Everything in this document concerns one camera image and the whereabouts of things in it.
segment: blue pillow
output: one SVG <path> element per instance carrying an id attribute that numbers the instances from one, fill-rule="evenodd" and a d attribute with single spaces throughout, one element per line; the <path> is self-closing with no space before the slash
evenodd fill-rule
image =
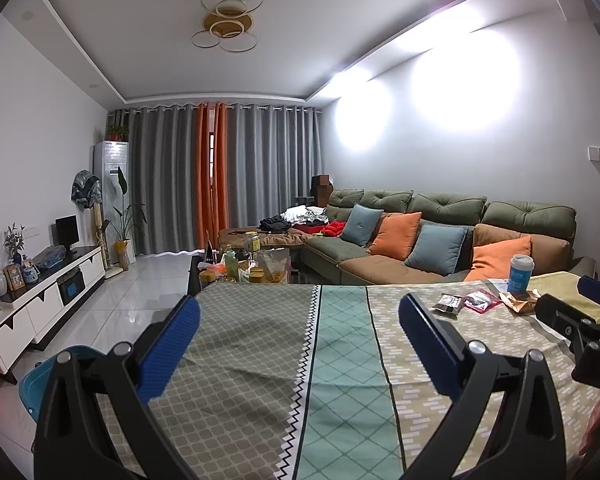
<path id="1" fill-rule="evenodd" d="M 404 264 L 442 276 L 452 274 L 458 264 L 466 231 L 466 227 L 424 224 Z"/>
<path id="2" fill-rule="evenodd" d="M 342 229 L 340 238 L 360 247 L 366 246 L 381 216 L 382 209 L 369 209 L 363 205 L 355 204 L 347 224 Z"/>

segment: sofa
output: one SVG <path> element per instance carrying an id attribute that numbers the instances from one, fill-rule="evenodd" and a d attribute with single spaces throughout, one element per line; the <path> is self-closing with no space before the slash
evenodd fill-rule
<path id="1" fill-rule="evenodd" d="M 489 202 L 481 195 L 421 192 L 412 190 L 336 189 L 326 207 L 329 221 L 347 221 L 353 206 L 359 203 L 384 214 L 421 212 L 421 227 L 435 224 L 465 226 L 454 272 L 446 276 L 408 267 L 401 260 L 381 254 L 371 255 L 365 247 L 339 237 L 312 237 L 304 241 L 302 263 L 335 285 L 391 285 L 410 283 L 461 282 L 472 266 L 474 244 L 491 243 L 485 232 L 497 231 L 499 239 L 529 234 L 538 251 L 544 245 L 558 246 L 559 261 L 537 265 L 534 275 L 568 270 L 579 276 L 595 276 L 595 261 L 587 256 L 573 257 L 576 211 L 568 206 L 537 202 Z"/>

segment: orange pillow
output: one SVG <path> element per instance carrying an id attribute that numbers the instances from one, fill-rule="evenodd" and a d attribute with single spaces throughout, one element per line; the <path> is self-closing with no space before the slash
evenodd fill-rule
<path id="1" fill-rule="evenodd" d="M 471 264 L 471 270 L 464 281 L 473 282 L 487 278 L 508 278 L 511 268 L 511 258 L 515 254 L 531 255 L 530 236 L 474 247 L 474 260 Z"/>
<path id="2" fill-rule="evenodd" d="M 422 213 L 386 216 L 380 224 L 378 236 L 368 248 L 369 254 L 382 254 L 396 260 L 406 260 L 416 242 L 421 216 Z"/>

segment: green sofa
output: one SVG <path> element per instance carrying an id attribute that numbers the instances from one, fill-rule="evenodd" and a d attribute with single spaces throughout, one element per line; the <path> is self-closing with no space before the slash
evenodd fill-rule
<path id="1" fill-rule="evenodd" d="M 385 285 L 393 283 L 461 282 L 472 261 L 473 231 L 476 224 L 532 235 L 559 238 L 573 245 L 576 211 L 571 207 L 537 202 L 488 202 L 481 195 L 425 193 L 412 190 L 336 189 L 329 198 L 326 215 L 330 221 L 347 221 L 356 203 L 382 209 L 385 213 L 421 212 L 421 226 L 427 222 L 467 226 L 468 233 L 455 272 L 440 276 L 413 269 L 402 261 L 379 254 L 370 255 L 366 247 L 340 238 L 313 237 L 301 251 L 304 265 L 336 285 Z M 564 269 L 580 276 L 595 275 L 595 261 L 583 256 L 573 258 Z"/>

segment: blue gripper pad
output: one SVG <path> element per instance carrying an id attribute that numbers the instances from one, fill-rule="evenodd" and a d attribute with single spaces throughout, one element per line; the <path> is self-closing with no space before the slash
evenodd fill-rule
<path id="1" fill-rule="evenodd" d="M 195 299 L 187 298 L 165 323 L 160 336 L 140 364 L 136 392 L 143 404 L 149 399 L 160 397 L 167 387 L 173 371 L 200 326 L 200 305 Z"/>
<path id="2" fill-rule="evenodd" d="M 462 392 L 461 355 L 445 335 L 440 322 L 419 305 L 413 294 L 400 300 L 400 326 L 422 362 L 436 391 L 453 402 Z"/>
<path id="3" fill-rule="evenodd" d="M 595 301 L 600 305 L 600 282 L 590 278 L 589 276 L 583 276 L 578 280 L 578 292 L 585 298 L 589 298 L 591 301 Z"/>

